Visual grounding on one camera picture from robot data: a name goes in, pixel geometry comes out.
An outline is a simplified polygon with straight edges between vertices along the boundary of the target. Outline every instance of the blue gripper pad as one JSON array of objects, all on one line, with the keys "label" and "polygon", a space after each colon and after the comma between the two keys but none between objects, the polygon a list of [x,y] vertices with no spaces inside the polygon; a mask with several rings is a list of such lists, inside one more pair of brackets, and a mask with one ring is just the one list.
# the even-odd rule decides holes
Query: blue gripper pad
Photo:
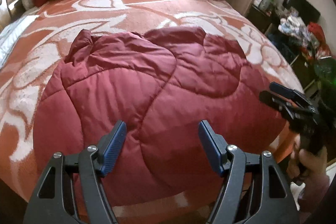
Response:
[{"label": "blue gripper pad", "polygon": [[214,170],[220,177],[223,177],[224,165],[227,162],[227,143],[223,136],[216,134],[208,121],[199,123],[198,136],[212,170]]},{"label": "blue gripper pad", "polygon": [[123,121],[117,121],[111,133],[103,136],[98,143],[99,170],[105,177],[114,168],[126,138],[127,128]]}]

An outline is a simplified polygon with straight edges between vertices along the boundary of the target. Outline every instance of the orange blanket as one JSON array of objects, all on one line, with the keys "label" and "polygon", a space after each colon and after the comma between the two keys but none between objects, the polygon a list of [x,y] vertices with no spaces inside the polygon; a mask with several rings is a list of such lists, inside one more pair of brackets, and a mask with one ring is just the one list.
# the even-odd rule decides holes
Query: orange blanket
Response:
[{"label": "orange blanket", "polygon": [[[145,33],[167,26],[200,26],[207,33],[239,42],[270,81],[302,91],[275,47],[225,1],[215,0],[54,0],[37,12],[0,71],[0,178],[25,200],[38,179],[33,151],[36,106],[58,61],[82,29],[93,35]],[[277,160],[291,150],[286,126],[270,145]],[[132,206],[115,207],[121,223],[157,223],[214,201],[220,185]]]}]

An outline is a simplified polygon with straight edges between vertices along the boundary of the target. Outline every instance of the silver screw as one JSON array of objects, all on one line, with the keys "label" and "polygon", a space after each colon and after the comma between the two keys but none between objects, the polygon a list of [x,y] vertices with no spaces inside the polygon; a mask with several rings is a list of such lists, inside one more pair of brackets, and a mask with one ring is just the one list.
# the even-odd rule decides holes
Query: silver screw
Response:
[{"label": "silver screw", "polygon": [[97,146],[95,145],[90,145],[88,148],[87,148],[87,151],[89,152],[93,152],[93,151],[96,151],[97,150]]},{"label": "silver screw", "polygon": [[230,144],[227,148],[230,151],[237,151],[237,147],[235,145],[233,145],[233,144]]},{"label": "silver screw", "polygon": [[62,156],[62,153],[61,153],[61,152],[56,152],[56,153],[54,154],[54,158],[56,158],[56,159],[60,158],[61,156]]},{"label": "silver screw", "polygon": [[264,151],[262,154],[263,154],[266,158],[270,158],[271,155],[272,155],[272,153],[269,152],[269,151]]}]

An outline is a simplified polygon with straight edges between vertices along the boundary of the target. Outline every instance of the person's arm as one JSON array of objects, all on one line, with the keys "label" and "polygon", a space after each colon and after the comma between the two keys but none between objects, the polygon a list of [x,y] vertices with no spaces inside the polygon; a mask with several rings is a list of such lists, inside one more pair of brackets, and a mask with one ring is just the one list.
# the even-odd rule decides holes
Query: person's arm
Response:
[{"label": "person's arm", "polygon": [[295,139],[287,169],[290,178],[296,178],[300,175],[299,162],[307,167],[307,171],[303,174],[303,182],[306,186],[298,198],[300,220],[303,223],[320,204],[329,188],[329,177],[326,174],[327,149],[323,147],[320,156],[315,156],[303,149],[300,150],[300,136],[298,136]]}]

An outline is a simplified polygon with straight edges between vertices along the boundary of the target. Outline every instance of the bed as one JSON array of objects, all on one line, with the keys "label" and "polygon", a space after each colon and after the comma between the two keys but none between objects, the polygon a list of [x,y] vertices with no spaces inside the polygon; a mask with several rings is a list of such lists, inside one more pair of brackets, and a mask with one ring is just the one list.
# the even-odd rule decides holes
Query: bed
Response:
[{"label": "bed", "polygon": [[[4,27],[15,12],[5,1],[2,5],[10,11],[2,18]],[[270,81],[303,91],[277,49],[224,0],[51,0],[29,13],[37,17],[20,35],[0,70],[0,178],[26,201],[39,175],[33,149],[35,111],[53,70],[82,29],[106,35],[200,26],[209,34],[237,40],[247,60]],[[277,161],[291,152],[294,137],[286,124],[269,145]],[[113,210],[121,223],[158,223],[181,216],[197,223],[207,218],[219,188],[209,185]]]}]

